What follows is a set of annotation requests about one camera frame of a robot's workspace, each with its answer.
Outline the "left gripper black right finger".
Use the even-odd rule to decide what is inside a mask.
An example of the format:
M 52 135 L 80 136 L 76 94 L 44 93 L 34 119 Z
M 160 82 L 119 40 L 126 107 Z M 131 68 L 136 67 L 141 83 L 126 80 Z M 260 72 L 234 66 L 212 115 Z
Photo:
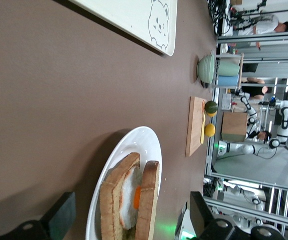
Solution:
M 196 240 L 282 240 L 279 231 L 267 226 L 255 226 L 250 233 L 242 231 L 227 218 L 214 218 L 202 194 L 190 193 L 190 219 Z

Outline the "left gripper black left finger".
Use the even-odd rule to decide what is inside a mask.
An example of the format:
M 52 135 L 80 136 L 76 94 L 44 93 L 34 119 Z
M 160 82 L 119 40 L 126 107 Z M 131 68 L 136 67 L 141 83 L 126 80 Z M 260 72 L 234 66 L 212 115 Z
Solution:
M 76 195 L 65 192 L 41 217 L 28 220 L 12 231 L 0 235 L 0 240 L 62 240 L 76 219 Z

